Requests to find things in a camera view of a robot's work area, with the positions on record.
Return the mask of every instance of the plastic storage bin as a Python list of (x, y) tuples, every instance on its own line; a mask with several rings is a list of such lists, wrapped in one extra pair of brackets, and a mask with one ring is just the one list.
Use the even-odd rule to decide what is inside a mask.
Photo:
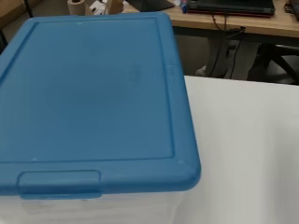
[(35, 18), (1, 55), (0, 223), (172, 223), (199, 176), (165, 14)]

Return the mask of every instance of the lid handle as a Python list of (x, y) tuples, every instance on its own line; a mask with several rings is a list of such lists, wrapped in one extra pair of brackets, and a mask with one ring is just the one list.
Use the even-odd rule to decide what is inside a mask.
[(102, 195), (98, 171), (25, 172), (18, 179), (23, 199), (86, 199)]

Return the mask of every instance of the black office chair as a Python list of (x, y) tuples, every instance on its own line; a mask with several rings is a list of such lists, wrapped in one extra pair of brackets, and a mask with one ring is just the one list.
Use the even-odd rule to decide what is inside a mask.
[(249, 81), (264, 81), (268, 66), (271, 61), (280, 66), (293, 80), (294, 85), (299, 85), (299, 75), (291, 68), (282, 56), (299, 56), (298, 49), (289, 49), (272, 44), (262, 44), (252, 68), (249, 70)]

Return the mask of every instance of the white tabletop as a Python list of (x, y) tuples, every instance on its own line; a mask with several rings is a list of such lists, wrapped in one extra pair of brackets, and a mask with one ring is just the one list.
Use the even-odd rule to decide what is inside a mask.
[(299, 87), (186, 83), (202, 178), (177, 224), (299, 223)]

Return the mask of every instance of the storage bin lid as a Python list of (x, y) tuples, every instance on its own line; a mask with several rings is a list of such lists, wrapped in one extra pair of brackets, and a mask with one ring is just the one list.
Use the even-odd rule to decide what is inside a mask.
[(1, 195), (186, 190), (199, 175), (165, 14), (34, 18), (1, 55)]

